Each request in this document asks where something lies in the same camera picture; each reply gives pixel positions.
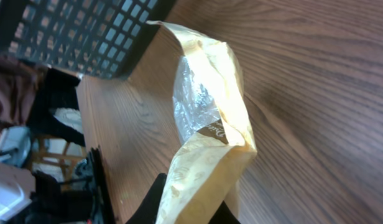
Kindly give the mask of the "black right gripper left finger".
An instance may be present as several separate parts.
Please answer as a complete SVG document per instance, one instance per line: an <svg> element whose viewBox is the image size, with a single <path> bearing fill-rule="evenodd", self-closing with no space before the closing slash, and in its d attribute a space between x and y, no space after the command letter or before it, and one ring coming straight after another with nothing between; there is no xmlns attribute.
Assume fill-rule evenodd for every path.
<svg viewBox="0 0 383 224"><path fill-rule="evenodd" d="M167 175L164 173L156 177L138 209L126 224L155 224L166 178Z"/></svg>

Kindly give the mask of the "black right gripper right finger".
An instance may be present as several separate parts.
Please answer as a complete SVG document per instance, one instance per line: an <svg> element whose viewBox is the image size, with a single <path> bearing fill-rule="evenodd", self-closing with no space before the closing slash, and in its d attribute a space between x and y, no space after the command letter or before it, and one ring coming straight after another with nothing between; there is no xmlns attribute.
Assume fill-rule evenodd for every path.
<svg viewBox="0 0 383 224"><path fill-rule="evenodd" d="M240 222L232 214L226 203L222 202L209 224L240 224Z"/></svg>

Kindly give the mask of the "beans packet with barcode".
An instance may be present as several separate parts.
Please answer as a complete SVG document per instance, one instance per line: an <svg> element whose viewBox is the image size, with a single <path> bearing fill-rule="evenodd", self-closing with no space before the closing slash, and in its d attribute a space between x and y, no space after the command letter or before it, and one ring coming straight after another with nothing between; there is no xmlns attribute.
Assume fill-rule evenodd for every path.
<svg viewBox="0 0 383 224"><path fill-rule="evenodd" d="M157 223L208 223L220 207L221 221L235 222L239 179L257 154L242 70L226 42L178 24L164 27L183 51L172 97L182 145L170 163Z"/></svg>

